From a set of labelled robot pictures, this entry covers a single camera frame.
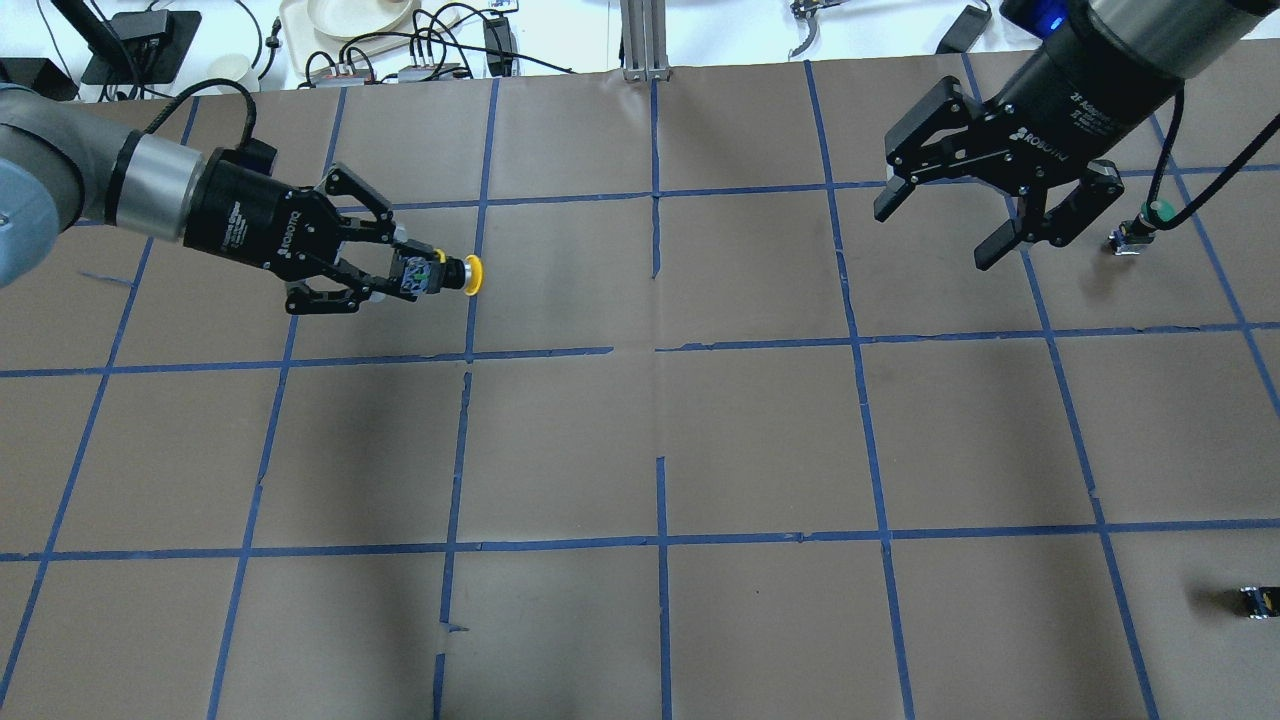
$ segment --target grid square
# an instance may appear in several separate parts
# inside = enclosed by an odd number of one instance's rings
[[[70,228],[38,268],[4,290],[0,369],[106,364],[145,241],[106,227]],[[96,273],[123,283],[84,277]]]
[[[444,717],[658,717],[652,547],[462,553]]]
[[[239,547],[276,382],[274,370],[113,377],[58,548]]]
[[[1280,423],[1240,334],[1059,347],[1108,520],[1280,516]]]
[[[663,190],[824,181],[804,65],[680,68],[658,83]]]
[[[965,91],[973,92],[959,55],[814,63],[836,182],[883,179],[884,133],[943,76],[959,78]]]
[[[492,82],[347,88],[334,160],[392,202],[475,200]]]
[[[653,356],[477,364],[458,539],[653,534]]]
[[[649,192],[649,85],[608,73],[503,79],[490,197]]]
[[[1276,65],[1280,65],[1280,42],[1245,40],[1187,82],[1187,111],[1174,150],[1179,165],[1221,168],[1235,159],[1275,117],[1275,99],[1280,97]],[[1167,131],[1172,104],[1158,117]],[[1258,151],[1252,164],[1262,163],[1280,163],[1280,143],[1268,142]]]
[[[658,342],[849,337],[823,192],[662,201]]]
[[[291,370],[255,543],[443,542],[462,372],[461,363]]]
[[[977,183],[924,187],[887,223],[877,223],[878,192],[837,196],[863,336],[1041,328],[1016,254],[986,273],[973,265],[973,249],[1009,219],[998,193]]]
[[[1280,661],[1280,626],[1239,618],[1242,585],[1280,575],[1277,530],[1112,536],[1156,705],[1165,717],[1266,717],[1280,700],[1252,667]]]
[[[218,716],[429,717],[440,555],[256,557]]]
[[[1005,87],[1005,83],[1009,82],[1009,78],[1030,56],[1030,51],[977,53],[969,55],[969,61],[973,64],[973,74],[978,79],[983,100],[995,97]],[[1160,159],[1160,138],[1156,137],[1156,131],[1152,129],[1151,123],[1143,120],[1119,145],[1107,151],[1105,156],[1121,170],[1152,170],[1156,168],[1156,160]],[[1137,213],[1137,205],[1134,208],[1134,213]]]
[[[476,350],[653,348],[650,200],[490,208],[484,255]]]
[[[412,238],[439,246],[449,255],[466,256],[476,236],[475,208],[399,210],[396,219]],[[387,247],[349,243],[343,258],[366,272],[385,274]],[[385,355],[439,355],[462,352],[467,340],[467,297],[444,290],[439,295],[404,302],[388,297],[365,304],[357,316],[306,315],[298,318],[294,357],[376,357]]]
[[[156,242],[119,364],[279,360],[288,329],[284,283],[271,273]]]
[[[1042,340],[863,348],[896,528],[1093,523]]]
[[[658,363],[672,534],[876,528],[849,347]]]
[[[100,382],[0,380],[0,552],[45,548]]]
[[[37,562],[0,564],[0,657],[6,661],[13,639],[27,609],[31,583],[36,580]]]
[[[1121,211],[1142,202],[1138,196],[1146,197],[1151,178],[1128,178],[1125,183],[1134,199],[1121,200],[1116,206]],[[1065,196],[1065,190],[1059,191],[1051,201]],[[1116,227],[1116,214],[1105,213],[1068,247],[1041,245],[1032,251],[1036,279],[1055,328],[1201,327],[1235,322],[1194,224],[1160,233],[1156,243],[1138,258],[1116,258],[1106,245]]]
[[[5,720],[204,717],[234,559],[54,562]]]
[[[1097,536],[899,541],[920,720],[1143,717]]]
[[[324,160],[338,113],[338,90],[259,92],[253,101],[253,137],[280,151],[271,177],[288,184],[319,184],[328,169]],[[236,147],[243,124],[244,100],[239,95],[201,97],[187,145],[206,155],[216,147]]]
[[[1185,181],[1194,199],[1213,176],[1192,176]],[[1276,236],[1272,209],[1280,205],[1277,181],[1277,173],[1240,173],[1199,211],[1231,290],[1252,322],[1280,322],[1280,292],[1276,292],[1280,243],[1272,241]],[[1187,227],[1196,229],[1190,220]]]
[[[876,542],[672,547],[676,715],[902,717],[879,552]]]

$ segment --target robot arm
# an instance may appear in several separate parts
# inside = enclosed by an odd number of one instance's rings
[[[974,177],[1018,201],[974,250],[986,270],[1023,243],[1064,247],[1124,192],[1102,160],[1280,0],[1068,0],[1066,17],[995,97],[943,78],[884,137],[884,222],[920,184]],[[929,142],[937,133],[948,133]],[[1075,182],[1057,208],[1050,188]]]
[[[274,149],[248,141],[206,160],[0,85],[0,287],[38,264],[59,232],[88,218],[269,270],[285,282],[285,310],[297,315],[355,313],[388,295],[415,301],[442,288],[479,291],[479,258],[449,258],[410,240],[390,204],[342,164],[317,187],[293,187],[270,177],[274,159]],[[330,196],[356,199],[374,219],[340,215]],[[387,245],[387,275],[342,259],[346,242]],[[344,287],[312,290],[306,281],[317,275]]]

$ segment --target small black object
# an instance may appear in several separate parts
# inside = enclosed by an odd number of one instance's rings
[[[511,37],[511,20],[506,15],[485,18],[484,47],[489,51],[489,74],[493,77],[511,77],[512,65],[516,59],[509,53],[515,53],[515,41]]]
[[[0,82],[29,87],[50,100],[76,97],[76,83],[47,58],[0,58]]]
[[[1240,600],[1244,602],[1244,614],[1254,620],[1280,618],[1280,587],[1240,588]]]
[[[951,29],[942,36],[942,42],[938,42],[937,54],[968,53],[988,24],[991,24],[991,6],[982,9],[965,5],[956,22],[951,23]]]

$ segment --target white plate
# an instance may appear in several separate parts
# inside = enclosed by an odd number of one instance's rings
[[[311,24],[344,40],[397,26],[412,9],[408,0],[307,0]]]

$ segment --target silver metal cylinder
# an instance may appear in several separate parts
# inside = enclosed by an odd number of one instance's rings
[[[1096,24],[1129,53],[1190,79],[1262,18],[1229,0],[1089,0]]]
[[[142,136],[124,173],[115,224],[161,240],[179,240],[204,169],[200,151]]]

